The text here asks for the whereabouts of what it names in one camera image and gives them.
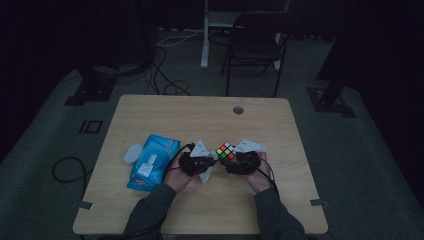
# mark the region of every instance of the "dark background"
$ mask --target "dark background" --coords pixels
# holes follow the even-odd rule
[[[211,10],[241,11],[257,3],[210,2]],[[275,4],[280,1],[261,1],[261,8]],[[0,161],[56,84],[78,64],[117,66],[148,59],[150,43],[143,34],[156,27],[202,28],[203,9],[198,0],[2,1]],[[318,79],[342,81],[360,92],[424,205],[419,186],[424,170],[423,3],[292,0],[289,10],[305,20],[305,37],[336,39]]]

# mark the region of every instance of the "hand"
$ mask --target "hand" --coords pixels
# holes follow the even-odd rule
[[[178,163],[178,160],[180,160],[180,157],[183,155],[183,152],[177,155],[177,157],[174,159],[174,161],[169,166],[169,171],[166,174],[165,180],[163,181],[165,184],[170,186],[175,190],[175,192],[180,193],[182,192],[187,185],[196,178],[196,176],[190,177],[188,176],[183,170],[180,168],[180,164]]]
[[[266,161],[265,152],[258,152],[258,156],[260,159]],[[261,162],[259,169],[262,170],[262,172],[264,172],[268,177],[271,178],[270,176],[271,169],[269,168],[268,164]],[[255,193],[262,192],[263,190],[266,190],[272,187],[272,184],[269,181],[269,179],[267,179],[264,175],[262,175],[262,173],[258,171],[254,171],[253,173],[249,175],[241,175],[241,176],[249,183],[250,187]]]

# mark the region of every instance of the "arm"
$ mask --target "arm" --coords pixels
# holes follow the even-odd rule
[[[254,196],[261,239],[306,239],[302,224],[281,203],[273,188]]]
[[[258,155],[266,161],[266,153],[261,152]],[[259,169],[268,176],[271,175],[271,169],[267,164],[262,163]],[[261,239],[306,239],[302,224],[287,211],[265,176],[255,171],[242,177],[256,193],[254,199]]]
[[[154,227],[153,231],[134,239],[162,239],[161,221],[166,217],[175,196],[196,177],[189,177],[179,168],[178,160],[182,154],[181,152],[171,163],[169,169],[173,170],[166,174],[164,183],[157,185],[149,196],[138,201],[128,219],[124,235]]]

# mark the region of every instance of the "tripod base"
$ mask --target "tripod base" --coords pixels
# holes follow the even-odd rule
[[[332,112],[341,113],[343,117],[356,118],[355,113],[351,107],[348,107],[341,96],[339,96],[333,103],[326,104],[321,101],[324,94],[323,88],[306,88],[309,98],[314,106],[316,112]]]
[[[95,88],[87,87],[83,80],[73,97],[68,97],[65,106],[83,106],[85,102],[107,102],[115,87],[115,78],[103,78]]]

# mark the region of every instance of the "chair leg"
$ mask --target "chair leg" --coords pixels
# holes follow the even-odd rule
[[[225,58],[224,58],[224,62],[222,63],[221,73],[224,72],[225,65],[227,64],[228,53],[229,53],[229,49],[227,49],[227,51],[225,52]]]
[[[269,62],[269,63],[265,66],[264,70],[262,70],[262,73],[266,72],[266,70],[268,69],[269,65],[271,65],[271,63],[273,63],[273,62]]]
[[[225,96],[228,97],[230,90],[230,73],[231,72],[231,55],[228,54],[228,65],[227,65],[227,88],[225,90]]]
[[[275,83],[274,93],[272,95],[273,98],[277,96],[278,87],[280,85],[281,73],[283,72],[284,58],[286,56],[286,46],[284,46],[283,53],[281,54],[280,59],[280,69],[278,70],[277,82]]]

